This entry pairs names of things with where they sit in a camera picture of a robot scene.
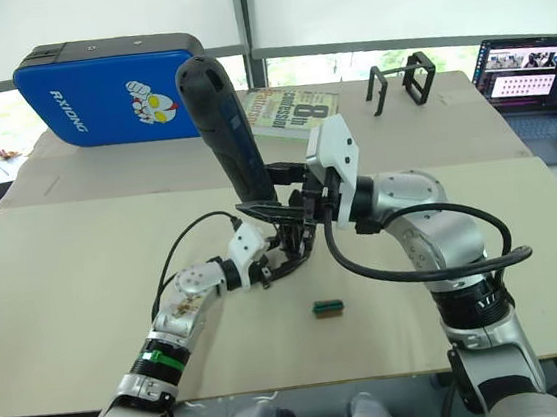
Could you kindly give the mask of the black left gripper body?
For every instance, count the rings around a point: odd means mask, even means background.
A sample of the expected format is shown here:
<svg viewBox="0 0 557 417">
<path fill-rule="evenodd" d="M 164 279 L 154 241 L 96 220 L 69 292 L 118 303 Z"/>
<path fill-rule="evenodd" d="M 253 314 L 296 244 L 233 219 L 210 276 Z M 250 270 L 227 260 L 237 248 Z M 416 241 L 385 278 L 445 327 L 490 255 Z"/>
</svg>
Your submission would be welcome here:
<svg viewBox="0 0 557 417">
<path fill-rule="evenodd" d="M 269 251 L 265 253 L 252 262 L 249 269 L 249 281 L 252 285 L 258 284 L 264 289 L 268 289 L 273 285 L 273 282 L 277 280 L 279 271 L 274 265 L 274 262 L 270 259 Z"/>
</svg>

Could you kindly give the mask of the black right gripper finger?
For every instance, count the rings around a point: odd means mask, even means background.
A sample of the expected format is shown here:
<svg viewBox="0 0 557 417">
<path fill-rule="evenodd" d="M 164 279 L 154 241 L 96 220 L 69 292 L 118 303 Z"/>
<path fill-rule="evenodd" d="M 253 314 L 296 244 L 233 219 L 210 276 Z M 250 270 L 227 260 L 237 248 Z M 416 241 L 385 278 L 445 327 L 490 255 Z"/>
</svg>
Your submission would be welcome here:
<svg viewBox="0 0 557 417">
<path fill-rule="evenodd" d="M 304 220 L 302 206 L 283 206 L 280 202 L 272 200 L 243 202 L 237 204 L 236 209 L 248 217 L 279 226 L 299 224 Z"/>
<path fill-rule="evenodd" d="M 309 173 L 306 163 L 276 162 L 268 163 L 265 168 L 275 186 L 303 184 Z"/>
</svg>

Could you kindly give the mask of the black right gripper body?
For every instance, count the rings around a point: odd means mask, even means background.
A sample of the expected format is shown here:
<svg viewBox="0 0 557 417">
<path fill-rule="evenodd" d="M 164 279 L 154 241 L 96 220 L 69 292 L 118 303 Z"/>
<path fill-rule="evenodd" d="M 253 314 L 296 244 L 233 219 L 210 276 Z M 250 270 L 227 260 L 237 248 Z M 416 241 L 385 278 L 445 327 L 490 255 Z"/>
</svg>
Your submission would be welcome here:
<svg viewBox="0 0 557 417">
<path fill-rule="evenodd" d="M 325 222 L 330 215 L 332 221 L 337 220 L 341 195 L 339 193 L 340 178 L 336 170 L 329 168 L 321 178 L 317 178 L 307 165 L 302 165 L 294 176 L 294 181 L 301 183 L 301 219 L 302 224 L 315 226 Z"/>
</svg>

